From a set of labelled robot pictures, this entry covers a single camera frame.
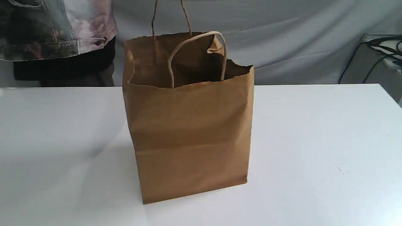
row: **floral denim jacket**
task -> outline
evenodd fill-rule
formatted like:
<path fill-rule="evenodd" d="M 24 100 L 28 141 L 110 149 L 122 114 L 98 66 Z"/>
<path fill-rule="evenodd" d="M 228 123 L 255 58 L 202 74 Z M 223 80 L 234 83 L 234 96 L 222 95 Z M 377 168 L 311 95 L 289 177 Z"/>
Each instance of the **floral denim jacket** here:
<path fill-rule="evenodd" d="M 117 33 L 112 0 L 0 0 L 0 60 L 65 58 Z"/>

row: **kraft paper bag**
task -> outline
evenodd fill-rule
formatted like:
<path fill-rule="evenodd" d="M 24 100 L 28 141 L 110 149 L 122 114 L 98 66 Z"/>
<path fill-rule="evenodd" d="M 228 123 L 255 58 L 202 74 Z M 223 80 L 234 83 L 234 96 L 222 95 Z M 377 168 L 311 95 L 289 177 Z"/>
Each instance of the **kraft paper bag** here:
<path fill-rule="evenodd" d="M 254 68 L 219 32 L 125 43 L 123 95 L 144 204 L 247 182 Z"/>

